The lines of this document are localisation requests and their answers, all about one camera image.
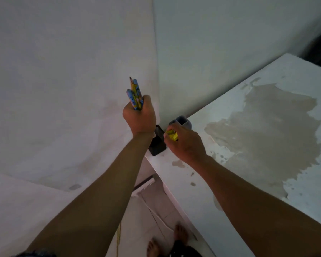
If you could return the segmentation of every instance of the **white cable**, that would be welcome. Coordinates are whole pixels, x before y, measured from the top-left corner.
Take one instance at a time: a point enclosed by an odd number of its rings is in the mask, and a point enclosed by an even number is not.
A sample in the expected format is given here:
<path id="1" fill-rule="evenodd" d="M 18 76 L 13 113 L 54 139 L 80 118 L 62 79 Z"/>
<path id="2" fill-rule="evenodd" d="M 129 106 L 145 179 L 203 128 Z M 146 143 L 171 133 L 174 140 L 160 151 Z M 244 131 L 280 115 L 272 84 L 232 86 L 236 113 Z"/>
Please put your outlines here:
<path id="1" fill-rule="evenodd" d="M 153 210 L 151 209 L 151 207 L 148 206 L 148 204 L 145 202 L 145 200 L 143 199 L 143 197 L 140 197 L 139 195 L 136 195 L 136 197 L 140 198 L 142 200 L 142 202 L 144 202 L 144 204 L 146 205 L 147 208 L 150 209 L 151 212 L 153 212 L 160 220 L 161 222 L 163 223 L 163 225 L 165 225 L 165 227 L 171 231 L 174 231 L 172 228 L 170 228 L 164 221 L 163 219 Z"/>

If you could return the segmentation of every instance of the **hand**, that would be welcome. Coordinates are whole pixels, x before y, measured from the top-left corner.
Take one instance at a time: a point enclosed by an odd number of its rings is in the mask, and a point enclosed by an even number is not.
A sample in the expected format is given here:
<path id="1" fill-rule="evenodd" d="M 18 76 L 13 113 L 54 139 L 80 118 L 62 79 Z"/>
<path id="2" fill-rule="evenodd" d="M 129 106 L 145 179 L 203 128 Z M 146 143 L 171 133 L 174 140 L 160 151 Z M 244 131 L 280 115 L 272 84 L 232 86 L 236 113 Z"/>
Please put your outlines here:
<path id="1" fill-rule="evenodd" d="M 128 103 L 123 110 L 123 117 L 130 126 L 133 137 L 138 133 L 152 133 L 156 129 L 156 115 L 153 109 L 151 98 L 144 95 L 144 105 L 141 111 L 134 110 L 131 103 Z"/>
<path id="2" fill-rule="evenodd" d="M 164 142 L 180 160 L 191 166 L 193 163 L 199 162 L 207 156 L 201 137 L 197 132 L 189 130 L 179 123 L 169 125 L 166 130 L 171 129 L 177 133 L 178 141 L 175 142 L 171 140 L 169 135 L 165 133 Z"/>

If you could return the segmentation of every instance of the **foot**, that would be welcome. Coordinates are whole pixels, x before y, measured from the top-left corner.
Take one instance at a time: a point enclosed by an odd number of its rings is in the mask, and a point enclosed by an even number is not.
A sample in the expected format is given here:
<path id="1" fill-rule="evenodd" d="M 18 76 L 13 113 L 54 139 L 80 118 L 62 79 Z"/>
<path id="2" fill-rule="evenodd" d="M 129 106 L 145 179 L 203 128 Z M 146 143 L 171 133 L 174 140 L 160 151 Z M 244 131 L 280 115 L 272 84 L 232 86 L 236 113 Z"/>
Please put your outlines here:
<path id="1" fill-rule="evenodd" d="M 180 240 L 184 245 L 187 245 L 188 233 L 183 226 L 176 225 L 175 231 L 174 231 L 174 239 L 175 241 Z"/>
<path id="2" fill-rule="evenodd" d="M 149 241 L 146 252 L 147 257 L 157 257 L 159 254 L 161 254 L 161 249 L 158 243 L 154 239 L 152 239 L 151 241 Z"/>

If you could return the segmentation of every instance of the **tiled floor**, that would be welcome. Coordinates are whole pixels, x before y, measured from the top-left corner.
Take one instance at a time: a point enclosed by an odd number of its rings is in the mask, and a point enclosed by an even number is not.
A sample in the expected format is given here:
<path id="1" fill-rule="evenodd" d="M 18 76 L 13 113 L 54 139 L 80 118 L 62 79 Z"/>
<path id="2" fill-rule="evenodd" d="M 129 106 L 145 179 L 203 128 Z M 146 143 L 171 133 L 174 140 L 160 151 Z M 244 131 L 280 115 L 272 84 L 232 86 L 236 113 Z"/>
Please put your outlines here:
<path id="1" fill-rule="evenodd" d="M 165 194 L 162 181 L 156 174 L 154 177 L 156 182 L 143 190 L 139 197 L 142 197 L 169 227 L 174 228 L 176 223 L 185 226 L 184 220 Z M 190 231 L 189 234 L 190 241 L 195 241 Z M 162 247 L 164 254 L 168 254 L 174 242 L 173 236 L 173 232 L 163 225 L 160 219 L 146 207 L 141 198 L 132 197 L 121 223 L 119 256 L 146 256 L 146 247 L 151 238 L 155 238 Z M 115 234 L 108 249 L 107 257 L 116 256 L 116 243 Z"/>

